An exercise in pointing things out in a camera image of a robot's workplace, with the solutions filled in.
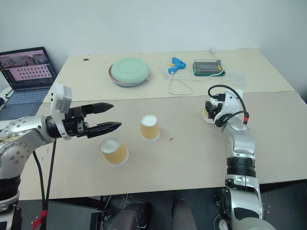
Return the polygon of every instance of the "blue glue gun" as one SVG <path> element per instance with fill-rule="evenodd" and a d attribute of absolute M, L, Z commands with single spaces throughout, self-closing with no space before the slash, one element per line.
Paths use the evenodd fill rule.
<path fill-rule="evenodd" d="M 172 58 L 172 68 L 168 69 L 168 73 L 175 73 L 178 69 L 184 69 L 186 67 L 186 63 L 179 60 L 177 57 Z"/>

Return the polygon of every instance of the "laptop keyboard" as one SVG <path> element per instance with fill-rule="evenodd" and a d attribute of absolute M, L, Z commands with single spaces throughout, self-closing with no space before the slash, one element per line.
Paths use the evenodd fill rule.
<path fill-rule="evenodd" d="M 43 91 L 29 91 L 29 92 L 15 92 L 7 101 L 9 104 L 22 104 L 22 103 L 33 103 L 42 102 L 46 97 L 48 90 Z"/>

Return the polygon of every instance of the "red cable tie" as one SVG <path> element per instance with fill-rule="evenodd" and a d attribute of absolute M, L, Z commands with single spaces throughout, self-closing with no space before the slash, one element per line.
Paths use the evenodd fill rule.
<path fill-rule="evenodd" d="M 40 217 L 33 224 L 33 230 L 36 229 L 40 224 L 43 223 L 43 217 L 46 217 L 47 214 L 48 214 L 47 210 L 42 210 L 42 214 L 40 215 Z"/>

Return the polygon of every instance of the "laptop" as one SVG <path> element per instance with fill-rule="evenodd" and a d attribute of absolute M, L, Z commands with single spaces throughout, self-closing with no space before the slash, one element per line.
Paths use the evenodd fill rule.
<path fill-rule="evenodd" d="M 0 71 L 14 91 L 0 120 L 36 115 L 57 77 L 44 47 L 0 52 Z"/>

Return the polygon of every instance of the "green plate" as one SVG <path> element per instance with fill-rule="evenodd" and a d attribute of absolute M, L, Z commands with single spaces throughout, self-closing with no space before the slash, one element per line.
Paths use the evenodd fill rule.
<path fill-rule="evenodd" d="M 139 58 L 123 58 L 111 68 L 112 77 L 122 83 L 133 84 L 144 81 L 149 76 L 149 66 Z"/>

